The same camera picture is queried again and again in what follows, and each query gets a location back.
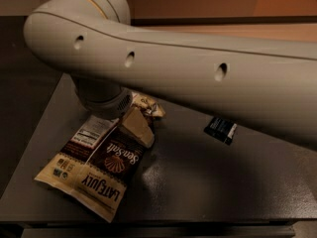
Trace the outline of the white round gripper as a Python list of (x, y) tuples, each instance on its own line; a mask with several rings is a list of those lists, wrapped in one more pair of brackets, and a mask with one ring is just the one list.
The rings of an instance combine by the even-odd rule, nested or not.
[(79, 101), (92, 115), (102, 119), (116, 119), (127, 112), (119, 129), (148, 149), (153, 145), (155, 136), (148, 121), (137, 107), (130, 108), (133, 99), (130, 89), (109, 80), (75, 76), (71, 79)]

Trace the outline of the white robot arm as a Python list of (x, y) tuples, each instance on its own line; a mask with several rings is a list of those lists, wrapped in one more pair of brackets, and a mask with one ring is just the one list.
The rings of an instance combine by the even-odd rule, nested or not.
[(24, 25), (31, 52), (71, 76), (94, 115), (123, 115), (135, 91), (317, 146), (317, 46), (152, 31), (127, 0), (51, 0)]

